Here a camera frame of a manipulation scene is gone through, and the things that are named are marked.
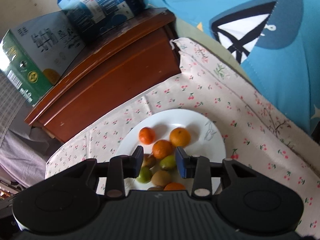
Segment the green jujube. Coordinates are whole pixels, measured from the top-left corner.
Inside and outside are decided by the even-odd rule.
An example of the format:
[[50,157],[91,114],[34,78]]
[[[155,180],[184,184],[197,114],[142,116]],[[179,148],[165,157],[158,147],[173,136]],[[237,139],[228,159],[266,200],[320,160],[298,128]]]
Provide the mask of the green jujube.
[[148,167],[142,167],[140,173],[136,178],[136,181],[142,184],[146,184],[151,181],[152,171]]
[[174,155],[169,155],[163,158],[159,163],[161,170],[173,170],[176,167],[176,160]]

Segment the brown kiwi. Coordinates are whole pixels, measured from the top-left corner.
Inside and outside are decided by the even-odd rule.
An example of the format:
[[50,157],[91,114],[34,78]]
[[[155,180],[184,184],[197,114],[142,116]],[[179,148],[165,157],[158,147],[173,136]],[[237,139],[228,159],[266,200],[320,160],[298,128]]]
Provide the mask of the brown kiwi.
[[144,154],[142,167],[153,168],[156,163],[157,160],[152,154]]
[[155,186],[166,187],[172,182],[171,174],[167,171],[159,170],[152,176],[151,182]]
[[164,188],[160,187],[160,186],[153,186],[153,187],[148,188],[148,191],[163,191],[163,190],[164,190]]

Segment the large orange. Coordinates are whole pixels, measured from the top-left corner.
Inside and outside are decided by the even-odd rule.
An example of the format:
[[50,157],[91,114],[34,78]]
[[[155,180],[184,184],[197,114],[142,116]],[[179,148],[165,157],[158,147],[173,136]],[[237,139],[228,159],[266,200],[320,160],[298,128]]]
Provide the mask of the large orange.
[[165,186],[164,191],[182,191],[186,190],[185,186],[181,183],[172,182]]
[[173,154],[174,147],[171,142],[167,140],[158,140],[152,146],[152,154],[157,160],[162,160],[165,157]]

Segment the white floral plate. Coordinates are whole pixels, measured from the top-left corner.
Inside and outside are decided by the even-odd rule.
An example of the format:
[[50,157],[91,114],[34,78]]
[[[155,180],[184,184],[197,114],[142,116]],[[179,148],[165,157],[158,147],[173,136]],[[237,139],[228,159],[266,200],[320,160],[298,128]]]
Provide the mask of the white floral plate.
[[214,163],[226,157],[222,135],[214,122],[186,109],[170,109],[143,120],[124,138],[117,155],[131,155],[138,146],[145,153],[142,175],[124,180],[126,192],[154,189],[164,181],[164,172],[170,174],[173,183],[192,190],[193,180],[180,176],[169,146],[181,146],[187,155],[203,156]]

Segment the cherry print tablecloth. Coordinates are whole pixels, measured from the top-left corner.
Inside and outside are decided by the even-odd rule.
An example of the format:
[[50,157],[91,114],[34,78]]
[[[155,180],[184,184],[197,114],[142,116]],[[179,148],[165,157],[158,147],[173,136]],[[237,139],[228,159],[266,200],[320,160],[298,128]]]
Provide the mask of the cherry print tablecloth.
[[219,129],[228,157],[295,190],[304,202],[298,233],[319,237],[319,144],[201,45],[188,38],[175,43],[181,74],[135,96],[65,143],[47,161],[46,177],[88,158],[108,161],[144,119],[188,109]]

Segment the dark wooden cabinet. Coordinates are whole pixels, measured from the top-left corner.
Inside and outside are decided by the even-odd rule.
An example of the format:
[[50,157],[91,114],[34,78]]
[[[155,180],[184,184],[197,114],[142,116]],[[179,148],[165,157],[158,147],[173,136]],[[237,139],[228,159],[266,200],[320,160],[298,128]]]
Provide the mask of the dark wooden cabinet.
[[148,9],[84,49],[25,122],[67,142],[100,117],[178,74],[175,16]]

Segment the green cardboard box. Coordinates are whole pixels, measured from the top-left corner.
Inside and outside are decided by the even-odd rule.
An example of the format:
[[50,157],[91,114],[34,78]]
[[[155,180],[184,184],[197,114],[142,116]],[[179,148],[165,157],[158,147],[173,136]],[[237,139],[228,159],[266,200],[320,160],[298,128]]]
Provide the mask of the green cardboard box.
[[62,11],[9,29],[1,40],[1,71],[35,106],[60,80],[84,44]]

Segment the blue shark plush pillow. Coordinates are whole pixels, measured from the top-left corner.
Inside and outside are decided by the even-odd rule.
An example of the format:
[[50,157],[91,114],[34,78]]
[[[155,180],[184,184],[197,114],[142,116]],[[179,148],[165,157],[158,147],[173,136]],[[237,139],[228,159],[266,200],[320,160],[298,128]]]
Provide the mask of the blue shark plush pillow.
[[144,0],[226,48],[254,87],[306,133],[319,124],[319,0]]

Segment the blue printed box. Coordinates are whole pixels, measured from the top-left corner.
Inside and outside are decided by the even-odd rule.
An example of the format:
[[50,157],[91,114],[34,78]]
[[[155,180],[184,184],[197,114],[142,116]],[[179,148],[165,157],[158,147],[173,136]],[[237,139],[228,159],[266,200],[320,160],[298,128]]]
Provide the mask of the blue printed box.
[[139,15],[139,0],[57,0],[57,5],[84,39],[99,38]]

